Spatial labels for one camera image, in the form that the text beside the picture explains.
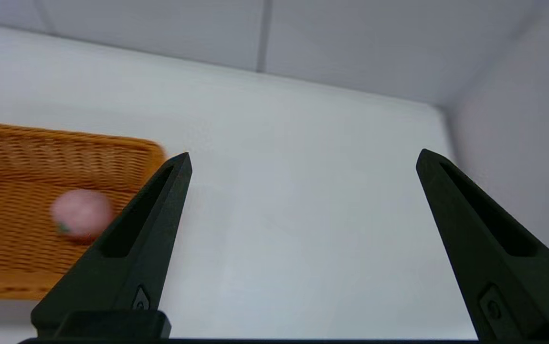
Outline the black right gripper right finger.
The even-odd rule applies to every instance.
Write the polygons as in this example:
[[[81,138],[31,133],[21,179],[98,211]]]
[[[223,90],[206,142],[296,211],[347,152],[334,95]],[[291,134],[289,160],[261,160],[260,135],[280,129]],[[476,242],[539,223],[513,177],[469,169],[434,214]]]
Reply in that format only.
[[[549,341],[549,248],[444,156],[416,171],[477,338]]]

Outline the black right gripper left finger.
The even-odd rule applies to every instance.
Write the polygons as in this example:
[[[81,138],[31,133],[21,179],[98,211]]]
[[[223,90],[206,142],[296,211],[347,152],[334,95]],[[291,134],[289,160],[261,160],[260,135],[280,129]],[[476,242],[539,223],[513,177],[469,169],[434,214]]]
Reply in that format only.
[[[167,160],[32,310],[37,331],[169,331],[158,310],[192,175]]]

